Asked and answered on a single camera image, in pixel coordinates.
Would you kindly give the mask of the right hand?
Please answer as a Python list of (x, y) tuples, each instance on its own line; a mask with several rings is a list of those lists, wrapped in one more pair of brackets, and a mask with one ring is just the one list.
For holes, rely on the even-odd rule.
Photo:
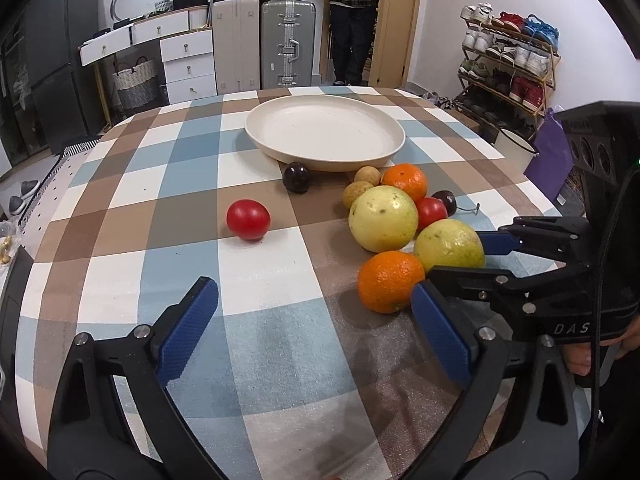
[[(626, 332), (615, 339), (604, 340), (602, 347), (620, 345), (615, 359), (621, 359), (627, 353), (636, 350), (640, 344), (640, 320), (636, 315)], [(567, 344), (562, 347), (562, 353), (568, 370), (578, 376), (587, 376), (591, 370), (592, 356), (590, 344)]]

